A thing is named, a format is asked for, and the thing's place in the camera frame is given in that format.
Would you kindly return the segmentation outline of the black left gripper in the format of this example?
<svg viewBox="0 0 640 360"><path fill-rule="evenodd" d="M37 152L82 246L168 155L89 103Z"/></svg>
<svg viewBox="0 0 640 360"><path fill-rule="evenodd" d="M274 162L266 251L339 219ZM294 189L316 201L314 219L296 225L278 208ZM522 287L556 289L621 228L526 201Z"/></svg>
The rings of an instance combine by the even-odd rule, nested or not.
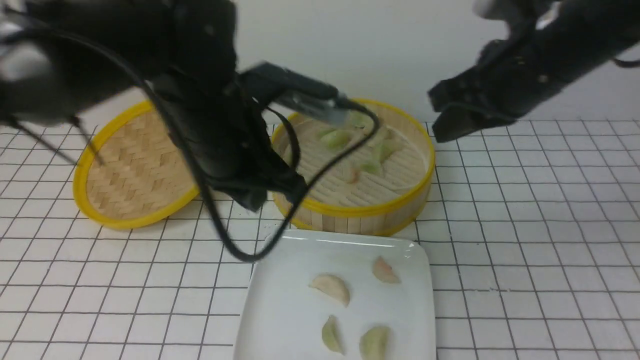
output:
<svg viewBox="0 0 640 360"><path fill-rule="evenodd" d="M294 202L304 198L306 180L272 148L259 105L239 84L205 89L182 75L162 75L152 87L208 188L250 211L263 206L268 192Z"/></svg>

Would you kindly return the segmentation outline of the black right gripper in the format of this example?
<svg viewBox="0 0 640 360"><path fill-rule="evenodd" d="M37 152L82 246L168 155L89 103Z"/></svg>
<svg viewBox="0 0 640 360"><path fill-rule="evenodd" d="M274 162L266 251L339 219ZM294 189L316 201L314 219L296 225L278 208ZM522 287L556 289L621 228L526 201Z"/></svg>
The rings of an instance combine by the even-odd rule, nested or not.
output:
<svg viewBox="0 0 640 360"><path fill-rule="evenodd" d="M473 67L428 91L440 113L435 141L446 143L506 125L560 94L591 69L580 39L521 39L488 44Z"/></svg>

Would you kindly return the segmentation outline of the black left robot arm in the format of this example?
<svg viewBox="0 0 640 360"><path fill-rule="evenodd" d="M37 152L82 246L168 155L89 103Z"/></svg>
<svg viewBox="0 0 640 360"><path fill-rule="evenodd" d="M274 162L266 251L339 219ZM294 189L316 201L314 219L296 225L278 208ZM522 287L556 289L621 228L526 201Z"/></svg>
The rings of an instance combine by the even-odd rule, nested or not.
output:
<svg viewBox="0 0 640 360"><path fill-rule="evenodd" d="M237 70L231 0L25 0L1 7L1 123L80 125L78 114L141 89L181 151L206 205L210 190L256 211L268 192L308 192L300 146L285 161L262 117L319 86L274 64Z"/></svg>

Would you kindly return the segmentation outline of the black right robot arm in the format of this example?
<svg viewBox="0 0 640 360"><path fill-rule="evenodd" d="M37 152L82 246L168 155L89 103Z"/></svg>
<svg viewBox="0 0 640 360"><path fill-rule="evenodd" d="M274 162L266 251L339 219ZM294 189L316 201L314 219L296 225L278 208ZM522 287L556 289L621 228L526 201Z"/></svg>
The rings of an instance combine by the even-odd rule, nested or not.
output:
<svg viewBox="0 0 640 360"><path fill-rule="evenodd" d="M606 62L639 66L618 59L639 43L637 0L476 0L473 13L508 35L428 91L439 143L510 126Z"/></svg>

